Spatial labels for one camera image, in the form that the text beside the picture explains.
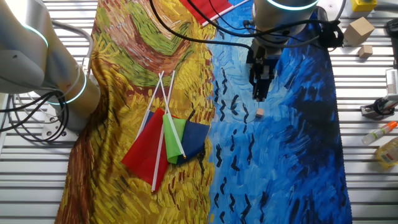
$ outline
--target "metal slatted table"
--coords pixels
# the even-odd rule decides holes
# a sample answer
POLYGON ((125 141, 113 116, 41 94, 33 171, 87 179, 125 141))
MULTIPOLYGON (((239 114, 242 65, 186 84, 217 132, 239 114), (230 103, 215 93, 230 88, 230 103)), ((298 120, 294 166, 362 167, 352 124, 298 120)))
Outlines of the metal slatted table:
MULTIPOLYGON (((52 18, 91 33, 97 1, 46 0, 44 3, 52 18)), ((387 93, 385 71, 392 67, 393 53, 384 25, 395 17, 398 17, 396 0, 379 0, 376 12, 369 18, 376 30, 364 43, 374 47, 374 54, 368 60, 360 61, 357 56, 359 47, 349 45, 330 53, 355 224, 398 223, 398 166, 381 170, 373 156, 378 146, 398 136, 398 129, 370 146, 362 146, 360 142, 369 130, 388 121, 397 121, 398 114, 382 121, 372 121, 362 117, 359 110, 361 105, 371 104, 387 93)), ((343 17, 341 21, 344 31, 353 20, 343 17)), ((81 62, 88 42, 69 31, 55 31, 76 60, 81 62)), ((28 97, 22 99, 24 103, 30 101, 28 97)), ((37 113, 35 117, 44 120, 43 113, 37 113)), ((41 135, 42 124, 30 122, 27 126, 33 133, 41 135)), ((72 146, 73 142, 57 148, 33 144, 20 138, 15 131, 0 135, 0 223, 54 222, 72 146)))

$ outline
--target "small wooden block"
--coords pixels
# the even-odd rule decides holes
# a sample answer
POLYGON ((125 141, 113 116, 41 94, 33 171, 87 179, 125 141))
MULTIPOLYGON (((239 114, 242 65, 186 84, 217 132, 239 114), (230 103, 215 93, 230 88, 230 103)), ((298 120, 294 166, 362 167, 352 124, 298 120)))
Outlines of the small wooden block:
POLYGON ((372 45, 364 45, 358 53, 360 58, 369 58, 373 54, 373 47, 372 45))
POLYGON ((349 24, 344 32, 344 38, 353 47, 356 47, 365 42, 373 31, 374 26, 364 17, 361 17, 349 24))
POLYGON ((257 109, 257 113, 256 113, 256 117, 257 118, 262 118, 262 116, 264 115, 264 110, 263 109, 257 109))

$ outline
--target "painted fabric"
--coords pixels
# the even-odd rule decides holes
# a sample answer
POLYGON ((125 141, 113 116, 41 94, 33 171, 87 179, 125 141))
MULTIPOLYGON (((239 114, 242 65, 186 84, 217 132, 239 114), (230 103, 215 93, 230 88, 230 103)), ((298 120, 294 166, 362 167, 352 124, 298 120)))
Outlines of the painted fabric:
MULTIPOLYGON (((201 28, 179 0, 154 2, 176 32, 251 42, 201 28)), ((251 18, 252 4, 224 18, 240 27, 251 18)), ((306 32, 298 37, 308 39, 306 32)), ((247 50, 172 36, 148 0, 100 0, 93 38, 101 101, 71 151, 56 223, 352 222, 327 52, 285 49, 266 102, 257 103, 247 50), (203 152, 170 164, 152 194, 150 184, 121 160, 163 70, 176 70, 171 113, 188 119, 195 110, 190 121, 211 129, 203 152), (255 118, 257 108, 264 109, 261 119, 255 118)), ((164 78, 165 87, 170 81, 164 78)), ((161 93, 156 108, 164 110, 161 93)))

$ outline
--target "white flag stick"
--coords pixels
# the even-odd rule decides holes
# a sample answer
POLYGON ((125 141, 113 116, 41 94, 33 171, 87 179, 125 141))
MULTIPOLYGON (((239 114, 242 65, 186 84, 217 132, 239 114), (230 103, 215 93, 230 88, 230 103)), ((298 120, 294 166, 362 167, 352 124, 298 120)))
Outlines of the white flag stick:
MULTIPOLYGON (((170 84, 169 95, 165 99, 166 104, 169 104, 170 97, 171 97, 171 94, 172 94, 174 75, 175 75, 175 70, 173 71, 173 77, 172 77, 172 82, 170 84)), ((156 189, 157 173, 159 171, 160 153, 162 152, 162 145, 163 145, 163 136, 164 136, 164 129, 163 129, 163 124, 162 124, 162 130, 160 131, 159 145, 157 146, 157 155, 156 155, 156 164, 155 164, 154 178, 152 179, 152 189, 151 189, 152 192, 154 192, 155 189, 156 189)))
MULTIPOLYGON (((164 96, 164 98, 166 98, 166 93, 164 91, 164 86, 163 86, 163 81, 162 80, 160 80, 160 86, 162 87, 163 96, 164 96)), ((169 108, 168 104, 166 104, 166 115, 167 115, 167 119, 170 121, 170 125, 171 125, 172 131, 173 131, 174 138, 175 138, 175 140, 177 142, 178 148, 180 149, 181 154, 184 156, 184 159, 186 159, 187 156, 185 155, 185 152, 184 152, 184 150, 182 148, 182 145, 181 145, 181 141, 178 138, 177 130, 175 129, 173 118, 172 118, 172 115, 170 113, 170 108, 169 108)))
POLYGON ((148 105, 147 111, 145 111, 144 119, 142 120, 141 126, 139 127, 138 134, 136 136, 136 140, 137 140, 138 136, 141 134, 142 130, 144 130, 145 124, 146 124, 146 122, 148 120, 150 107, 152 106, 152 103, 154 102, 155 95, 156 95, 157 89, 159 88, 159 85, 160 85, 160 80, 157 82, 154 94, 152 95, 152 98, 150 99, 150 103, 148 105))

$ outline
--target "red flag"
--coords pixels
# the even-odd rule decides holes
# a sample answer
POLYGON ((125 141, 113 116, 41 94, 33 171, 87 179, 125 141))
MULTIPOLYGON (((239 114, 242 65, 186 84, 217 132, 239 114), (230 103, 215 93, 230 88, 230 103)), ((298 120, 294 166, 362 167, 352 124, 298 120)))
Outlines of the red flag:
MULTIPOLYGON (((204 24, 206 22, 206 19, 204 19, 201 15, 199 15, 198 12, 196 12, 196 10, 194 10, 187 0, 180 0, 180 2, 192 13, 192 15, 197 19, 198 22, 200 22, 200 24, 204 24)), ((217 13, 211 7, 209 0, 192 0, 192 2, 202 13, 204 13, 207 18, 210 19, 217 15, 217 13)), ((233 7, 228 0, 211 0, 211 3, 220 14, 224 10, 233 7)))
MULTIPOLYGON (((133 173, 151 185, 154 178, 163 115, 164 111, 158 108, 122 160, 122 163, 130 168, 133 173)), ((163 139, 155 190, 159 189, 168 165, 166 144, 163 139)))

